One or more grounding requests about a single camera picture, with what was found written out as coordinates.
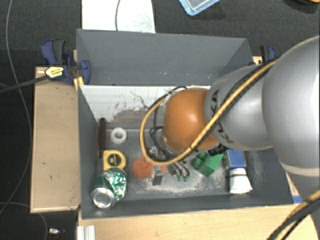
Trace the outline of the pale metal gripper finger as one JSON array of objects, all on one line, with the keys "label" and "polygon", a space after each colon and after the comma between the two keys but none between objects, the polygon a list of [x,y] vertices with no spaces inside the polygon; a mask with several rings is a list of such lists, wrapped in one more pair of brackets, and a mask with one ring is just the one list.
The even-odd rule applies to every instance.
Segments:
[{"label": "pale metal gripper finger", "polygon": [[155,165],[152,169],[152,185],[157,186],[160,185],[163,179],[164,173],[162,172],[162,168],[158,165]]}]

